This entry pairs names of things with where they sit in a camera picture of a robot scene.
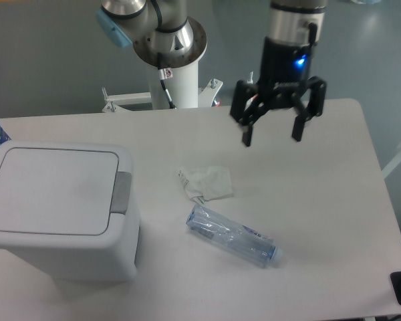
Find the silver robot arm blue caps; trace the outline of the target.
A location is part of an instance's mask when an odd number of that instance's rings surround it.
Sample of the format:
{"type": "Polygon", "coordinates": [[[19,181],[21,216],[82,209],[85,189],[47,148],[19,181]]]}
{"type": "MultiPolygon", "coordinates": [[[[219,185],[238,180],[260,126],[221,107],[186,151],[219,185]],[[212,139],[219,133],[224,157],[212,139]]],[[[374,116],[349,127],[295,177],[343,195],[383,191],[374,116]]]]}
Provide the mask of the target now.
{"type": "MultiPolygon", "coordinates": [[[[271,1],[259,79],[235,86],[230,115],[251,143],[253,126],[270,110],[294,109],[292,137],[322,115],[326,82],[311,76],[325,1],[271,1]]],[[[155,110],[199,108],[206,90],[198,86],[198,63],[207,49],[203,26],[188,16],[185,1],[103,1],[96,19],[119,47],[132,46],[146,64],[155,110]]]]}

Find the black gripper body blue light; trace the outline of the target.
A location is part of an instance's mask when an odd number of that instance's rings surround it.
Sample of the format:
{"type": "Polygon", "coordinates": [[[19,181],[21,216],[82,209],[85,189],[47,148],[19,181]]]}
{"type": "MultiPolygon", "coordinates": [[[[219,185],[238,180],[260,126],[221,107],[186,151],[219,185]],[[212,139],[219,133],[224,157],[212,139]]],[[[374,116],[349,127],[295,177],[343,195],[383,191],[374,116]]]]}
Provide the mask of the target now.
{"type": "MultiPolygon", "coordinates": [[[[290,95],[303,86],[309,75],[314,44],[293,45],[265,38],[258,82],[270,94],[270,110],[292,108],[290,95]]],[[[307,105],[309,91],[301,101],[307,105]]]]}

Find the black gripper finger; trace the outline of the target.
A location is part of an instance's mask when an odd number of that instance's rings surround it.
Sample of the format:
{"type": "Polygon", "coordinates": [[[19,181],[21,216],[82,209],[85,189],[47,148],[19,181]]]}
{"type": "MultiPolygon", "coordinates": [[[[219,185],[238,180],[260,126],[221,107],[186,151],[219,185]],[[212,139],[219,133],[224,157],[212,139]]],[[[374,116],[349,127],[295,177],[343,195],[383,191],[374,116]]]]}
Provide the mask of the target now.
{"type": "Polygon", "coordinates": [[[303,83],[303,86],[299,86],[296,91],[291,93],[291,105],[297,112],[291,134],[295,141],[301,141],[306,122],[310,121],[313,117],[319,117],[323,114],[326,90],[326,81],[313,76],[303,83]],[[309,91],[309,101],[305,105],[301,101],[301,97],[307,91],[309,91]]]}
{"type": "Polygon", "coordinates": [[[270,94],[261,82],[249,84],[239,80],[235,86],[231,104],[231,117],[243,132],[242,143],[250,147],[254,123],[270,110],[270,94]]]}

